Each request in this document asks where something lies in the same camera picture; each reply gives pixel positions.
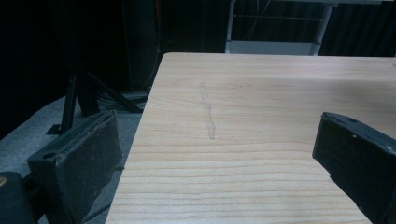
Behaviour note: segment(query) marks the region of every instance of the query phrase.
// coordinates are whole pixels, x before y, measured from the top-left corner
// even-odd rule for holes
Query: dark background
[[[67,2],[84,65],[117,91],[149,85],[165,52],[225,50],[228,0]],[[260,0],[260,12],[265,4]],[[234,14],[254,16],[256,9],[255,0],[238,0]],[[319,55],[394,57],[395,11],[394,2],[338,5]],[[322,4],[271,2],[249,39],[312,42],[321,12]],[[233,40],[247,40],[253,22],[235,17]],[[67,68],[57,28],[45,0],[0,2],[0,139],[65,95]]]

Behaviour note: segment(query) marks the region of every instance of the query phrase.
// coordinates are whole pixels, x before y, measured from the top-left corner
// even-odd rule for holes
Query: floor
[[[47,135],[46,132],[53,124],[61,123],[63,108],[64,98],[44,106],[20,127],[0,141],[0,172],[13,171],[20,173],[22,176],[30,172],[26,160],[40,148],[56,139],[57,135]],[[101,106],[102,111],[108,109],[108,107]],[[126,162],[129,151],[131,150],[134,134],[140,118],[141,114],[133,114],[118,110],[120,146],[123,154],[120,165],[122,166]],[[82,119],[81,110],[77,105],[74,121],[77,123]],[[106,222],[108,207],[113,200],[120,175],[121,172],[114,173],[111,182],[96,199],[84,223],[100,224]],[[42,217],[39,223],[48,222],[45,217]]]

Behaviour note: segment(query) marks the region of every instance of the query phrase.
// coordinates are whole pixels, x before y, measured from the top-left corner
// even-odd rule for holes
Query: scratch mark
[[[204,82],[201,82],[199,87],[201,92],[202,104],[204,105],[207,132],[209,133],[209,138],[215,140],[216,125],[212,120],[212,108],[210,104],[206,101],[207,97],[209,97],[209,95],[207,94],[206,85]]]

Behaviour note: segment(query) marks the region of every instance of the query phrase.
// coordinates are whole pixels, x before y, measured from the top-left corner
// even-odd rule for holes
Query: light wood tabletop
[[[370,223],[312,159],[323,111],[396,137],[396,59],[164,55],[106,223]]]

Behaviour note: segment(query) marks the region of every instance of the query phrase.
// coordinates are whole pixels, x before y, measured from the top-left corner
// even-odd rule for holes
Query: black object
[[[396,223],[396,140],[324,112],[313,157],[373,223]]]
[[[0,223],[34,223],[20,174],[0,173]]]
[[[0,173],[0,223],[81,223],[121,158],[116,113],[84,119],[28,159],[23,183]]]

